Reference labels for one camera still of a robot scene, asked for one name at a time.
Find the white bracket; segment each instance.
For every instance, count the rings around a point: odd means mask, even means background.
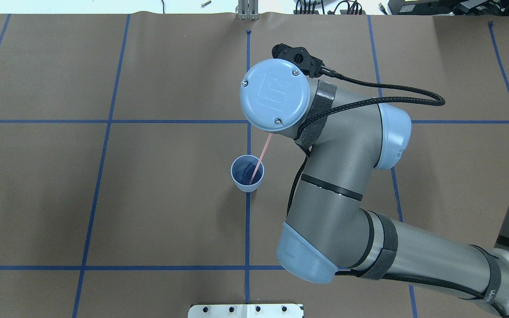
[[[258,0],[239,0],[237,18],[239,20],[258,20]]]
[[[195,305],[188,318],[304,318],[302,304]]]

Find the blue cup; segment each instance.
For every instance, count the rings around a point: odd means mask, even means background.
[[[254,155],[241,155],[235,159],[231,165],[231,177],[233,182],[245,193],[251,193],[258,189],[264,177],[264,165],[260,163],[260,167],[258,167],[258,171],[256,171],[254,175],[253,183],[249,185],[256,163],[258,163],[258,158],[254,157]]]

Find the gray metal bracket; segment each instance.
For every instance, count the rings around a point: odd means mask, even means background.
[[[258,0],[239,0],[237,18],[239,20],[258,20]]]

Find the velcro strap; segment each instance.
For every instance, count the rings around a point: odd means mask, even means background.
[[[384,274],[388,272],[396,258],[396,252],[398,251],[398,233],[396,233],[396,227],[391,219],[379,213],[372,213],[377,215],[380,219],[380,223],[382,223],[382,228],[384,229],[384,245],[372,266],[361,274],[358,274],[357,277],[366,278],[367,280],[380,280]]]
[[[329,84],[326,81],[318,81],[317,90],[313,97],[313,102],[309,109],[307,118],[313,117],[323,111],[330,110],[333,106],[333,99],[335,99],[335,93],[337,93],[337,86]],[[300,137],[295,140],[295,143],[303,150],[306,154],[309,153],[309,147],[315,143],[315,141],[321,135],[321,131],[327,123],[327,117],[323,117],[317,121],[311,123],[308,127],[305,127]]]
[[[484,293],[484,298],[474,299],[474,301],[478,300],[481,302],[485,302],[489,305],[492,305],[496,299],[498,289],[500,288],[501,283],[500,266],[498,265],[496,256],[489,254],[489,252],[487,252],[482,247],[476,245],[471,246],[479,250],[484,255],[484,257],[486,257],[486,260],[488,261],[488,266],[490,268],[490,279],[488,281],[488,287],[486,288],[486,291]]]

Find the round blue cap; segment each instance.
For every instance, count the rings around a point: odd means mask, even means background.
[[[309,107],[309,83],[294,64],[270,59],[254,65],[240,89],[245,117],[258,129],[281,131],[297,123]]]
[[[284,222],[276,257],[283,268],[303,280],[327,284],[338,267]]]
[[[388,170],[400,161],[412,134],[412,120],[404,110],[379,103],[382,119],[382,150],[374,169]]]

